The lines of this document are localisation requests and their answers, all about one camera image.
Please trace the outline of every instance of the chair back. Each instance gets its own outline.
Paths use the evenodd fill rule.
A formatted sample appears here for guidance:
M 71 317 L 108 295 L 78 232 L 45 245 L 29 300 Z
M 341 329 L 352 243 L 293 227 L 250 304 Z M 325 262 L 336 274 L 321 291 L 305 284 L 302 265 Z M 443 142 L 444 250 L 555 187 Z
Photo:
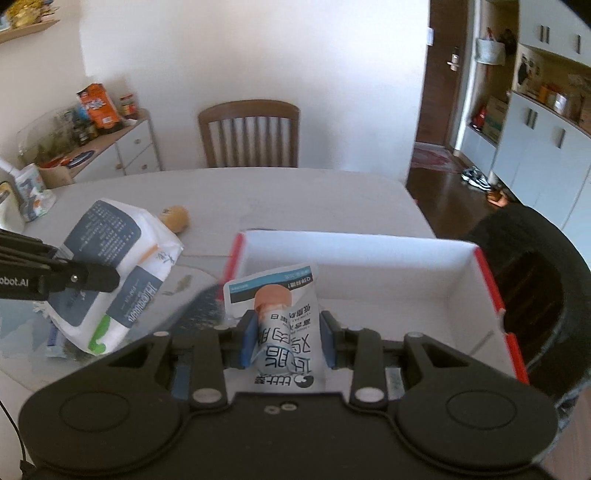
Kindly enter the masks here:
M 199 114 L 212 167 L 297 167 L 300 109 L 277 100 L 242 100 Z

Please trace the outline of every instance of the black cable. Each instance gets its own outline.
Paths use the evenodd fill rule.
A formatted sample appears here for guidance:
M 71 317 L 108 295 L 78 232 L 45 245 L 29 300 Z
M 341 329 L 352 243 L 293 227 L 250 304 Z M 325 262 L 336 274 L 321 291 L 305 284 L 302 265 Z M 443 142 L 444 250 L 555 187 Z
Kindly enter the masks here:
M 8 417 L 8 420 L 12 424 L 12 427 L 14 428 L 14 431 L 17 433 L 18 441 L 21 444 L 22 461 L 23 462 L 26 462 L 27 461 L 27 454 L 25 452 L 25 444 L 22 442 L 21 432 L 18 431 L 17 424 L 14 423 L 14 420 L 12 419 L 12 417 L 10 416 L 10 414 L 8 413 L 8 410 L 6 409 L 6 407 L 4 406 L 4 404 L 2 403 L 2 400 L 0 400 L 0 408 L 3 409 L 4 413 Z

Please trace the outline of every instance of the cardboard box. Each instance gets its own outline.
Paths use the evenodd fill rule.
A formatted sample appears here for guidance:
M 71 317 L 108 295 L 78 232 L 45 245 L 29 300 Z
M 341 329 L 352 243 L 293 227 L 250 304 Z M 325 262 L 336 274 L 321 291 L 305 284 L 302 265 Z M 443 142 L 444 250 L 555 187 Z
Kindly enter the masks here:
M 389 340 L 421 332 L 527 381 L 516 343 L 503 331 L 504 305 L 477 245 L 383 235 L 248 231 L 235 240 L 225 280 L 302 262 L 318 265 L 321 310 L 330 310 L 342 325 L 367 327 Z M 327 377 L 328 390 L 346 391 L 343 375 L 333 382 Z
M 583 102 L 579 127 L 591 134 L 591 96 L 588 96 Z
M 509 105 L 507 103 L 501 102 L 495 97 L 491 97 L 486 105 L 486 117 L 482 133 L 495 143 L 498 143 L 501 137 L 508 109 Z

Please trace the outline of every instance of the cabinet drawer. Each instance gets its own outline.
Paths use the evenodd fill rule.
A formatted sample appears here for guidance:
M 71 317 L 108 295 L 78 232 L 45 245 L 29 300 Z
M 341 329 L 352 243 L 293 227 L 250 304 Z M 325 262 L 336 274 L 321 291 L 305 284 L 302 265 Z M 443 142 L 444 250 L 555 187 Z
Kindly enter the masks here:
M 119 156 L 126 167 L 152 143 L 148 121 L 141 122 L 131 132 L 117 141 Z
M 137 157 L 131 165 L 125 167 L 126 175 L 137 175 L 138 173 L 153 173 L 160 171 L 158 159 L 156 158 L 156 151 L 154 146 L 150 145 L 144 150 L 139 157 Z
M 74 181 L 83 183 L 85 181 L 116 179 L 124 175 L 117 149 L 111 145 L 76 175 Z

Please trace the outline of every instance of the doorway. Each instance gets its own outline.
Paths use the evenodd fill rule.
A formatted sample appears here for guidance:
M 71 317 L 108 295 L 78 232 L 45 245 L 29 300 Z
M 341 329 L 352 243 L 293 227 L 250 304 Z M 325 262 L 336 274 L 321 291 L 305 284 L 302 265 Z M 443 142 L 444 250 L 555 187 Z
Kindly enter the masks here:
M 428 47 L 417 142 L 450 145 L 466 52 L 469 0 L 431 0 L 432 45 Z

